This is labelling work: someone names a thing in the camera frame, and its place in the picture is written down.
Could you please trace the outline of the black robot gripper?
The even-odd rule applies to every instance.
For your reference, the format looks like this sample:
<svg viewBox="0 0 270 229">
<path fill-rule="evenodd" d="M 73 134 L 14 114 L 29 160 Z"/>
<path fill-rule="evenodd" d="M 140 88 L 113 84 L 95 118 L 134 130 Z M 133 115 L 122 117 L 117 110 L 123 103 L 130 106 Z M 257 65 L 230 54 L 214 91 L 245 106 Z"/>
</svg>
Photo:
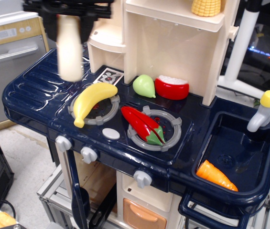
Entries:
<svg viewBox="0 0 270 229">
<path fill-rule="evenodd" d="M 98 18 L 110 18 L 112 3 L 114 0 L 25 0 L 23 10 L 42 17 L 48 38 L 54 42 L 57 42 L 58 15 L 78 16 L 83 44 L 89 39 Z"/>
</svg>

